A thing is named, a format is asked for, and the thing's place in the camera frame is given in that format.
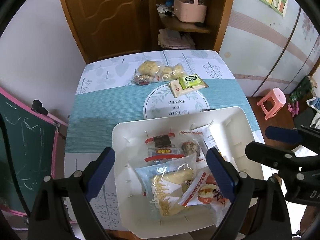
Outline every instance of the pink basket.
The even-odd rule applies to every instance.
[[[199,0],[194,3],[186,3],[186,0],[174,0],[174,13],[182,22],[204,23],[207,6],[199,5]]]

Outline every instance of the chalkboard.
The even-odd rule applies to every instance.
[[[44,176],[51,175],[57,125],[27,111],[25,105],[10,98],[2,89],[0,92],[0,114],[9,138],[12,163],[22,196],[31,211]],[[1,131],[0,207],[25,213],[12,180]]]

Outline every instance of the plastic stool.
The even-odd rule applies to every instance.
[[[274,104],[273,108],[269,112],[263,105],[267,100]],[[274,117],[276,115],[279,109],[285,105],[286,101],[284,93],[279,88],[274,88],[257,103],[257,106],[261,106],[263,112],[266,114],[264,119],[268,120],[270,117]]]

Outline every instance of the wooden floor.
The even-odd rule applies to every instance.
[[[287,105],[282,107],[275,117],[269,118],[268,120],[264,119],[264,112],[262,111],[260,106],[257,106],[257,102],[261,99],[261,97],[247,97],[249,104],[253,110],[253,113],[258,121],[258,124],[260,126],[260,130],[263,135],[263,139],[267,145],[272,145],[276,147],[281,147],[287,150],[292,150],[295,146],[288,145],[285,143],[269,140],[266,138],[264,131],[268,126],[277,126],[277,127],[283,127],[283,128],[293,128],[294,123],[293,119],[291,117],[291,113],[288,111]],[[240,230],[241,233],[247,234],[249,230],[250,223],[254,217],[254,206],[252,206],[249,211],[246,220],[244,221],[244,225],[242,229]],[[124,239],[129,240],[138,240],[139,238],[135,236],[131,232],[124,232],[124,231],[108,231],[109,234],[112,234],[115,237],[120,237]]]

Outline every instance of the white plastic tray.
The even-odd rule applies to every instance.
[[[116,152],[114,165],[116,192],[122,225],[139,238],[156,238],[187,233],[214,224],[212,214],[205,207],[192,209],[186,215],[175,215],[161,220],[150,216],[149,203],[142,195],[142,186],[128,161],[147,154],[147,138],[173,132],[178,134],[190,127],[211,123],[211,132],[219,150],[226,158],[234,157],[239,171],[252,178],[263,179],[259,163],[248,160],[245,146],[253,141],[253,134],[244,111],[235,106],[197,114],[164,117],[116,125],[112,132],[112,145]]]

